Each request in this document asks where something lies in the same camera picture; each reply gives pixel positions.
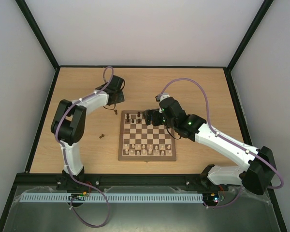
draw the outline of purple cable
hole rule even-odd
[[[227,204],[224,204],[224,205],[216,205],[216,206],[208,206],[205,202],[203,202],[203,205],[205,205],[208,208],[213,208],[213,209],[223,208],[223,207],[229,206],[229,205],[233,204],[234,202],[236,202],[236,200],[240,197],[240,193],[242,191],[242,188],[243,187],[240,186],[240,189],[238,190],[238,194],[236,195],[236,197],[232,201],[230,201],[229,203],[227,203]]]
[[[203,95],[204,95],[204,98],[205,98],[205,104],[206,104],[206,117],[207,117],[207,123],[208,123],[208,127],[209,129],[214,133],[216,134],[216,131],[213,129],[212,125],[211,125],[211,121],[210,121],[210,117],[209,117],[209,105],[208,105],[208,98],[207,98],[207,95],[204,91],[204,89],[200,86],[199,83],[197,83],[196,81],[194,80],[191,80],[189,78],[178,78],[178,79],[175,79],[175,80],[172,80],[171,82],[169,82],[165,87],[164,89],[162,90],[162,92],[160,93],[163,94],[165,92],[165,90],[167,89],[167,87],[169,87],[170,84],[176,82],[176,81],[190,81],[194,84],[196,84],[199,89],[202,91]],[[228,138],[225,138],[223,137],[221,134],[218,134],[217,135],[219,138],[223,139],[224,141],[236,146],[237,148],[243,150],[243,151],[246,151],[246,148],[242,147],[241,145],[229,140]],[[253,155],[254,157],[258,158],[259,160],[261,160],[264,164],[266,164],[266,166],[268,166],[280,179],[280,185],[279,186],[268,186],[269,189],[280,189],[281,187],[284,186],[284,179],[282,177],[282,175],[269,163],[267,162],[265,159],[263,159],[262,157],[258,156],[257,154],[254,154],[253,152],[249,152],[249,154]]]
[[[55,132],[55,139],[56,139],[56,141],[57,141],[58,143],[60,143],[60,144],[62,145],[62,147],[63,147],[63,150],[62,150],[63,159],[64,159],[64,163],[65,163],[65,165],[66,165],[66,167],[67,167],[67,170],[68,170],[68,173],[69,173],[71,179],[72,179],[73,181],[75,181],[76,183],[80,184],[80,185],[84,185],[84,186],[87,186],[87,187],[89,187],[89,188],[92,188],[92,189],[96,190],[98,193],[100,193],[100,194],[103,196],[103,198],[105,199],[105,201],[106,201],[106,203],[107,203],[108,212],[107,212],[107,216],[106,216],[105,221],[104,221],[101,225],[95,226],[95,225],[91,225],[91,224],[85,222],[85,221],[84,221],[84,220],[83,220],[83,219],[78,215],[78,213],[76,212],[76,210],[74,209],[74,207],[72,207],[72,203],[73,203],[74,198],[71,200],[71,202],[70,202],[70,206],[72,207],[72,210],[75,212],[75,214],[76,214],[76,216],[78,217],[78,219],[79,219],[82,223],[84,223],[86,226],[91,227],[91,228],[99,228],[99,227],[105,226],[105,225],[107,224],[107,222],[108,222],[108,220],[109,220],[109,218],[110,218],[110,214],[111,214],[111,205],[110,205],[110,203],[108,202],[106,195],[105,195],[105,194],[104,194],[100,189],[98,189],[98,188],[96,188],[96,187],[94,187],[94,186],[92,186],[92,185],[89,185],[89,184],[83,183],[83,182],[81,182],[81,181],[78,181],[78,180],[76,180],[76,179],[73,177],[73,174],[72,174],[71,169],[70,169],[69,164],[68,164],[65,145],[64,145],[63,142],[61,142],[61,141],[59,140],[59,138],[58,138],[58,133],[59,133],[59,129],[60,129],[61,125],[62,125],[63,120],[66,118],[66,116],[68,115],[68,113],[73,109],[73,107],[75,107],[75,106],[76,106],[77,104],[79,104],[81,101],[84,101],[84,100],[86,100],[86,99],[88,99],[88,98],[90,98],[90,97],[92,97],[92,96],[94,96],[94,95],[98,95],[98,94],[101,93],[103,90],[105,90],[105,88],[110,84],[110,82],[112,81],[113,75],[114,75],[114,69],[113,69],[113,67],[111,67],[111,66],[107,66],[107,67],[104,69],[104,72],[103,72],[103,79],[105,79],[104,75],[105,75],[105,72],[106,72],[107,69],[111,69],[111,70],[112,70],[111,78],[109,79],[109,81],[107,82],[107,84],[106,84],[105,86],[103,86],[103,88],[102,88],[101,90],[99,90],[97,93],[91,93],[91,94],[85,96],[84,98],[79,99],[79,100],[77,100],[76,102],[74,102],[74,103],[73,103],[73,104],[72,104],[72,105],[67,109],[67,111],[63,114],[61,120],[60,120],[59,123],[58,123],[57,129],[56,129],[56,132]]]

